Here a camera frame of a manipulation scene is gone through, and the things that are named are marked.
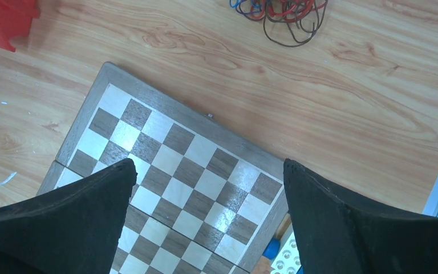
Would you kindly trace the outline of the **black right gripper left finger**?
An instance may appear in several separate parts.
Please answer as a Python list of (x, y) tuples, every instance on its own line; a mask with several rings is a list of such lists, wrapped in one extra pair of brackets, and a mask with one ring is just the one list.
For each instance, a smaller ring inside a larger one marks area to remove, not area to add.
[(0, 273), (108, 273), (136, 177), (127, 158), (1, 207)]

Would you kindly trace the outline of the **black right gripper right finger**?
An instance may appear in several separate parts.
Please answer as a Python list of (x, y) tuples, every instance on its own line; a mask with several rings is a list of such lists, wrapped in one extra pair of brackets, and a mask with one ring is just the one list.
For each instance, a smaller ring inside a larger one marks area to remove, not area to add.
[(291, 159), (283, 182), (304, 273), (438, 273), (438, 217), (377, 202)]

